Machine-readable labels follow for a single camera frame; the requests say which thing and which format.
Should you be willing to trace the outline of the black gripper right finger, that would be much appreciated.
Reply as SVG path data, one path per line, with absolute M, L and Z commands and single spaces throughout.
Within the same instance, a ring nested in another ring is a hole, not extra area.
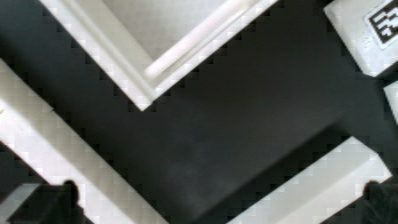
M 352 209 L 349 224 L 398 224 L 398 184 L 370 181 Z

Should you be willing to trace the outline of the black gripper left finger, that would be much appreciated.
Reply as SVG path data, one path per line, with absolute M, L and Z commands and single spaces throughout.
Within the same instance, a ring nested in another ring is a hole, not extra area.
M 22 184 L 0 202 L 0 224 L 82 224 L 79 187 Z

